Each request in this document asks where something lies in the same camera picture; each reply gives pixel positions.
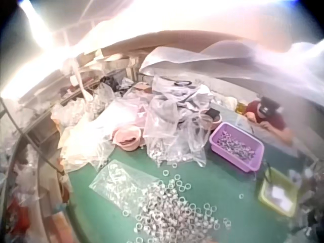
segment worker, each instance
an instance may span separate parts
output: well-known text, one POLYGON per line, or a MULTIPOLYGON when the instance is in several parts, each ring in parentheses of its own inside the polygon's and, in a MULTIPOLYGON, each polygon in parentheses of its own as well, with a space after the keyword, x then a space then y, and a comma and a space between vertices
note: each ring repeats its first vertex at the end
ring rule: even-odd
POLYGON ((274 134, 285 144, 291 146, 293 142, 293 133, 287 127, 284 118, 278 113, 280 105, 263 97, 261 101, 252 101, 248 104, 244 116, 253 123, 259 124, 262 128, 274 134))

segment purple plastic bin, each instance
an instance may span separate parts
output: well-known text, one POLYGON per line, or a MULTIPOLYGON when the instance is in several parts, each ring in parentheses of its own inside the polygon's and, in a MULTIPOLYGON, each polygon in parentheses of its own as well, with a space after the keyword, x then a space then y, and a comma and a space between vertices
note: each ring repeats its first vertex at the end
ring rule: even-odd
POLYGON ((219 154, 224 159, 236 165, 244 172, 259 170, 262 162, 264 145, 262 142, 260 142, 258 139, 255 139, 250 134, 242 131, 239 128, 234 127, 229 123, 222 123, 216 128, 216 130, 214 130, 214 132, 209 138, 209 141, 212 145, 213 152, 219 154), (238 157, 236 157, 235 155, 227 152, 222 147, 218 146, 216 142, 219 139, 219 137, 222 135, 223 131, 227 131, 238 141, 243 142, 247 146, 250 146, 255 151, 254 157, 250 161, 243 161, 238 157))

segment red shirt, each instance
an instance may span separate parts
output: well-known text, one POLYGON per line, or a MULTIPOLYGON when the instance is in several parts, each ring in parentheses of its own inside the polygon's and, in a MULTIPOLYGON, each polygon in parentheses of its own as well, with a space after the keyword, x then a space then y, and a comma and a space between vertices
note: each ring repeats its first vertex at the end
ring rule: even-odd
POLYGON ((247 112, 253 112, 255 115, 255 118, 257 120, 257 123, 263 122, 263 121, 267 121, 269 122, 273 127, 279 129, 279 130, 283 130, 286 127, 286 123, 283 119, 283 117, 276 113, 273 116, 269 117, 269 118, 261 118, 258 116, 257 113, 257 109, 258 109, 258 105, 260 104, 260 101, 252 101, 250 104, 248 104, 247 109, 245 111, 245 113, 247 112))

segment yellow tray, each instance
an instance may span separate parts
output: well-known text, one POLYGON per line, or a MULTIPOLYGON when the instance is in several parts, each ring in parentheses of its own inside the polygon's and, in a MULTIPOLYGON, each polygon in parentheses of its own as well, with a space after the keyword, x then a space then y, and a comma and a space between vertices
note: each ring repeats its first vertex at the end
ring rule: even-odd
MULTIPOLYGON (((265 175, 267 178, 270 179, 269 169, 267 169, 265 175)), ((265 195, 265 191, 266 188, 269 187, 269 183, 266 181, 266 179, 263 179, 262 187, 258 197, 259 200, 264 204, 266 204, 267 206, 274 209, 275 211, 277 211, 278 213, 288 217, 292 217, 295 214, 295 210, 296 210, 298 188, 284 174, 282 174, 281 172, 277 171, 274 168, 271 168, 271 176, 272 176, 271 178, 272 178, 273 185, 284 189, 286 196, 293 203, 293 205, 289 211, 285 211, 281 207, 277 206, 269 199, 267 199, 265 195)))

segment green work surface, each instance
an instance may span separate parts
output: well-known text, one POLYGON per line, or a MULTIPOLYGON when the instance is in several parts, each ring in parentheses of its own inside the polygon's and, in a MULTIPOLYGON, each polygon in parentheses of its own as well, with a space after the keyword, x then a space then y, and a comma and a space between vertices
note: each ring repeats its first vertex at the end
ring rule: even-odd
MULTIPOLYGON (((147 156, 145 149, 125 152, 116 148, 112 159, 144 171, 167 182, 180 174, 184 183, 191 183, 192 189, 181 195, 190 203, 203 207, 204 203, 217 206, 214 216, 221 222, 221 229, 213 231, 213 238, 220 243, 277 243, 284 242, 288 233, 288 218, 280 216, 258 201, 257 196, 263 179, 261 168, 257 179, 254 173, 244 173, 213 153, 206 145, 207 165, 201 168, 197 163, 189 162, 176 169, 162 165, 160 168, 147 156), (170 175, 164 177, 162 171, 168 169, 170 175), (231 221, 231 229, 226 230, 223 218, 231 221)), ((299 171, 302 161, 283 154, 276 148, 266 145, 264 158, 275 168, 287 174, 294 168, 299 171)), ((138 236, 133 229, 136 220, 123 217, 122 211, 112 202, 104 199, 89 185, 96 176, 91 165, 69 173, 73 187, 70 205, 67 208, 73 227, 82 243, 126 243, 135 241, 138 236)))

